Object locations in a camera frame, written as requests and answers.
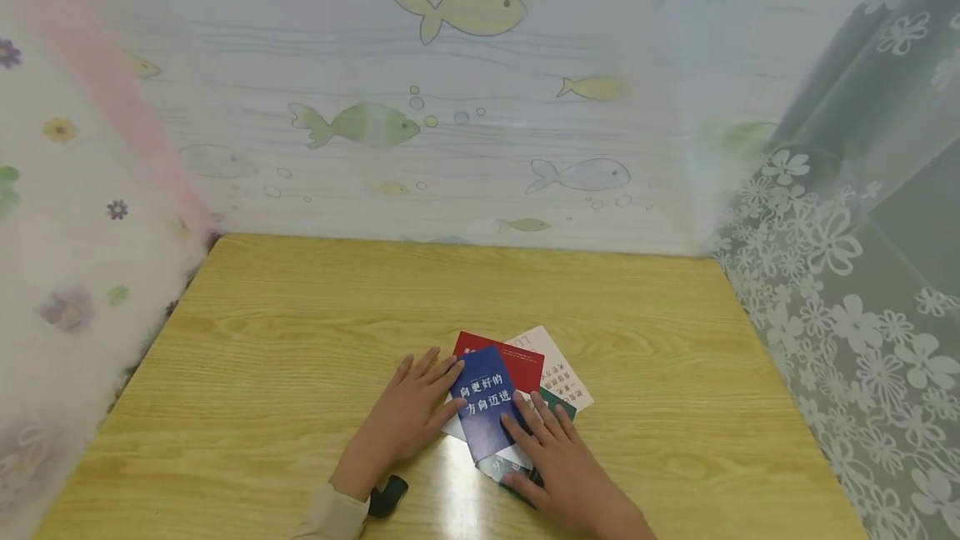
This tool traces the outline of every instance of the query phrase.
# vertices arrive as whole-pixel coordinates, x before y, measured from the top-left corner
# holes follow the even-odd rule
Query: stack of cards
[[[450,388],[448,401],[462,397],[467,406],[443,431],[467,442],[476,467],[500,483],[510,471],[518,471],[543,485],[530,458],[514,443],[500,422],[507,413],[526,428],[513,403],[513,390],[526,398],[539,391],[547,405],[561,405],[570,419],[578,410],[593,405],[593,397],[563,357],[553,338],[535,327],[507,342],[495,342],[460,332],[453,354],[463,360],[463,370]]]

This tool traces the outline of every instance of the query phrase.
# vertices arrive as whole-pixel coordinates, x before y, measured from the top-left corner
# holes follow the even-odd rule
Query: wrist
[[[330,485],[337,492],[365,503],[391,465],[390,458],[382,451],[354,437],[343,449],[340,462],[330,476]]]
[[[607,503],[593,527],[597,540],[657,540],[639,507],[627,498]]]

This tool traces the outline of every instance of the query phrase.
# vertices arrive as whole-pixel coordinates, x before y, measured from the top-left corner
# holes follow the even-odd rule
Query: right hand
[[[541,418],[519,392],[513,394],[532,435],[506,413],[501,419],[543,477],[544,488],[518,472],[510,472],[504,482],[570,532],[602,540],[656,540],[640,509],[593,457],[567,412],[557,405],[556,415],[551,413],[539,392],[530,397]]]

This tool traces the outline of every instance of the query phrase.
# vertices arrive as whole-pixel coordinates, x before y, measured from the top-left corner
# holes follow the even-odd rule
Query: sleeve
[[[291,540],[356,540],[367,521],[370,498],[360,502],[324,484],[310,502],[301,526]]]

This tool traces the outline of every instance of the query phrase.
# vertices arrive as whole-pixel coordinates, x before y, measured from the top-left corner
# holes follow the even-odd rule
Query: yellow flower
[[[43,135],[55,143],[68,143],[77,136],[77,129],[70,119],[56,117],[43,124]]]

